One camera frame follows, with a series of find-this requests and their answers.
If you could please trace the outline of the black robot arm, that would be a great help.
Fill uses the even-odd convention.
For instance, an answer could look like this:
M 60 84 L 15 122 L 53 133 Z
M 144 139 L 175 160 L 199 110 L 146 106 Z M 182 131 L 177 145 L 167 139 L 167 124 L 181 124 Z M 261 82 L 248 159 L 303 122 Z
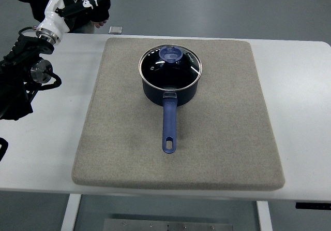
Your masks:
M 24 32 L 11 51 L 1 61 L 1 119 L 18 120 L 33 113 L 32 101 L 39 91 L 51 90 L 61 85 L 61 78 L 52 64 L 41 54 L 52 54 L 56 38 L 49 31 L 37 31 L 35 37 Z

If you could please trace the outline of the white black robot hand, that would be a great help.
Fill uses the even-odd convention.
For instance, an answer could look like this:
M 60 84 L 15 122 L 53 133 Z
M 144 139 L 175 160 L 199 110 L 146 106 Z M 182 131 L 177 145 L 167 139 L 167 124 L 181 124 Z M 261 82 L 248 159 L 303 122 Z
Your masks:
M 76 18 L 88 16 L 94 22 L 107 19 L 108 0 L 49 0 L 44 16 L 36 36 L 57 45 L 73 29 Z

